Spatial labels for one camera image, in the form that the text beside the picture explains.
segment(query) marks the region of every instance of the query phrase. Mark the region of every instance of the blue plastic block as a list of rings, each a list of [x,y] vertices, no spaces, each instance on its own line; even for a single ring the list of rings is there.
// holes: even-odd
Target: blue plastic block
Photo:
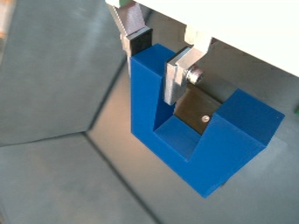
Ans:
[[[238,90],[201,135],[165,103],[173,56],[155,45],[131,59],[133,133],[206,198],[268,147],[285,115]]]

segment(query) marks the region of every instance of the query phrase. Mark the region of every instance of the gray floor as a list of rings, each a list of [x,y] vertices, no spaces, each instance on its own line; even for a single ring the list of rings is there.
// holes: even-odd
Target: gray floor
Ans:
[[[82,135],[0,148],[6,224],[154,224]]]

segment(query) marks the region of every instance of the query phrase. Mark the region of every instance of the gray wall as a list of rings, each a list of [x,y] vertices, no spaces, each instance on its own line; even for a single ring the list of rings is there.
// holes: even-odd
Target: gray wall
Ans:
[[[155,41],[183,46],[183,25],[155,14]],[[89,133],[130,185],[167,224],[294,224],[299,220],[299,79],[238,49],[220,43],[201,63],[201,84],[226,100],[237,88],[286,114],[266,150],[207,198],[130,133],[130,79],[118,80],[94,130]]]
[[[87,130],[123,59],[105,1],[18,1],[0,66],[0,146]]]

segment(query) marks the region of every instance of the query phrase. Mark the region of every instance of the white panel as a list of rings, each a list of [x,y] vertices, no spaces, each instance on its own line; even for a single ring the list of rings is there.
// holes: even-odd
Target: white panel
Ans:
[[[137,1],[299,76],[298,1]]]

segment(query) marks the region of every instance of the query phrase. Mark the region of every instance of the blue u-shaped holder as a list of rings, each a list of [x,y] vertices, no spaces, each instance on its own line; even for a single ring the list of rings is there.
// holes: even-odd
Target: blue u-shaped holder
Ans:
[[[165,65],[174,52],[154,45],[131,58],[133,133],[207,198],[268,147],[285,115],[242,90],[213,114],[201,135],[165,103]]]

